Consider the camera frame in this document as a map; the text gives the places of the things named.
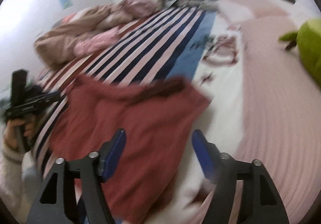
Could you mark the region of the person's left hand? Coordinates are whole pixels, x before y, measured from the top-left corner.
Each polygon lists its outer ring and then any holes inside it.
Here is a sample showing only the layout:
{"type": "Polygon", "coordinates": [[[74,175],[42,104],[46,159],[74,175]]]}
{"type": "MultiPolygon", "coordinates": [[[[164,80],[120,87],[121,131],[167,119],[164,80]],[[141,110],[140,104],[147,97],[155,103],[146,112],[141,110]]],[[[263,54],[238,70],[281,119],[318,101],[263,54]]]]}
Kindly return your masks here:
{"type": "Polygon", "coordinates": [[[26,115],[23,119],[8,120],[3,141],[8,148],[24,154],[29,151],[28,140],[34,135],[36,117],[26,115]]]}

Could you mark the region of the person's sweater forearm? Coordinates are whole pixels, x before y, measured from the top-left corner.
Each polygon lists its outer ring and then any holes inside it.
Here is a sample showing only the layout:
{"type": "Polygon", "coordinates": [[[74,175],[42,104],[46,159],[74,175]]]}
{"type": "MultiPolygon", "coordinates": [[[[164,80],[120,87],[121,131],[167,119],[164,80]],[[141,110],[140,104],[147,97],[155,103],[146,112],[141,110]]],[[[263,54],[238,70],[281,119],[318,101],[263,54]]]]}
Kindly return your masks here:
{"type": "Polygon", "coordinates": [[[3,143],[1,149],[1,199],[12,216],[18,214],[22,196],[33,201],[35,192],[31,185],[33,180],[23,178],[22,161],[24,154],[3,143]]]}

